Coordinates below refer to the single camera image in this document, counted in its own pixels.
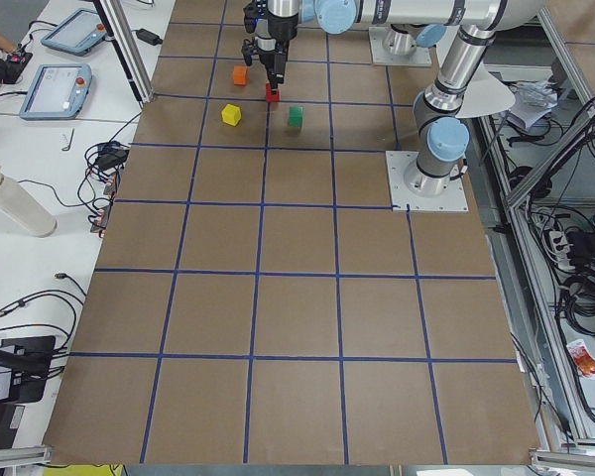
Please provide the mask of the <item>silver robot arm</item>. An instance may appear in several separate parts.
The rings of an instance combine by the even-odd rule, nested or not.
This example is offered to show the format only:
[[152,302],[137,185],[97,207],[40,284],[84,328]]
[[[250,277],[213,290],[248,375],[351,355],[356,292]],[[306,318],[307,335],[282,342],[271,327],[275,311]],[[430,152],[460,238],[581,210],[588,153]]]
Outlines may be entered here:
[[524,24],[542,6],[540,1],[251,1],[243,8],[243,23],[252,37],[241,52],[246,63],[260,60],[276,90],[284,82],[290,42],[301,23],[315,20],[332,35],[360,23],[419,30],[456,27],[434,83],[416,98],[420,150],[405,171],[412,193],[434,197],[447,188],[467,149],[469,132],[457,115],[486,50],[497,32]]
[[391,24],[382,41],[383,49],[394,56],[409,56],[417,48],[434,47],[445,35],[441,24]]

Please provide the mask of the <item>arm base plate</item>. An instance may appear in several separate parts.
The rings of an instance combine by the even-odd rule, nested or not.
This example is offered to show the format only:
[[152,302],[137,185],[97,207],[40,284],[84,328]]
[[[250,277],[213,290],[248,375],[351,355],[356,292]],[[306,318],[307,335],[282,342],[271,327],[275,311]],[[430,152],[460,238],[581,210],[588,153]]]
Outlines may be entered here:
[[414,67],[430,67],[432,65],[429,49],[417,48],[416,51],[409,56],[394,56],[387,53],[382,47],[382,41],[386,36],[388,28],[389,26],[369,28],[372,64]]
[[454,166],[444,178],[430,178],[417,168],[417,151],[387,151],[386,164],[394,211],[466,213],[467,198]]

